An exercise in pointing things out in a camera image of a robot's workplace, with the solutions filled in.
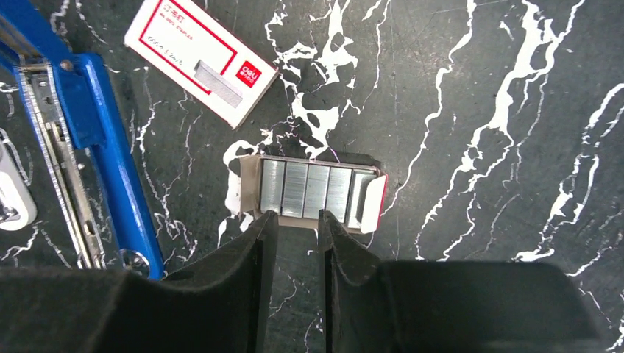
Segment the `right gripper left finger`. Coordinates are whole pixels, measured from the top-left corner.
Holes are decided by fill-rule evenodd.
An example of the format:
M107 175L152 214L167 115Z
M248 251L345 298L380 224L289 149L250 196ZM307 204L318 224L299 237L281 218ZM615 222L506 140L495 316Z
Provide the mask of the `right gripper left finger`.
M261 352L278 220L163 281L128 270L3 268L3 352Z

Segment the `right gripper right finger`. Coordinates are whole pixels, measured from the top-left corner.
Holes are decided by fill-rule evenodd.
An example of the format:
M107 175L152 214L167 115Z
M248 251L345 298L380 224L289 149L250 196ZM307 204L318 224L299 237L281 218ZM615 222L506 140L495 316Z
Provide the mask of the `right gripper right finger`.
M326 352L601 352L572 281L547 263L382 260L325 210Z

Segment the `staple box tray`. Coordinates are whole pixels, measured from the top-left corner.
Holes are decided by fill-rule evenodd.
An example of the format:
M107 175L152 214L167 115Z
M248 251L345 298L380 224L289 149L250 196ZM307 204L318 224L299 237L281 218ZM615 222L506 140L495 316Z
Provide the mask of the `staple box tray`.
M278 160L310 165L324 165L330 168L350 168L352 177L350 182L347 213L344 222L338 222L349 232L366 234L374 232L378 228L380 214L383 206L383 198L386 192L387 175L375 164L361 165L353 163L339 163L322 160L306 160L293 157L281 157L270 155L251 155L240 159L241 186L240 186L240 209L251 213L259 218L265 212L260 210L260 189L262 179L263 160ZM314 229L317 219L294 218L277 213L280 225L286 227L298 227Z

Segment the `red white staple box sleeve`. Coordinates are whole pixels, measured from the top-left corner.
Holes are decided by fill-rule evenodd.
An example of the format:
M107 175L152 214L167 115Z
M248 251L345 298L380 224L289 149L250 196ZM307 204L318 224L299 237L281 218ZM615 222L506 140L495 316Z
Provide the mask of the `red white staple box sleeve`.
M242 125L278 74L193 1L144 1L124 45L232 129Z

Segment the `blue stapler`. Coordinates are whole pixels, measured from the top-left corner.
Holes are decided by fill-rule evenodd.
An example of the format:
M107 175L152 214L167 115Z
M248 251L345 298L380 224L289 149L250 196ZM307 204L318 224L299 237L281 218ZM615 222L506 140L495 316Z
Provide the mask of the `blue stapler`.
M1 3L1 65L15 78L81 269L106 266L81 164L99 181L120 263L152 280L164 262L101 57L73 53L29 1Z

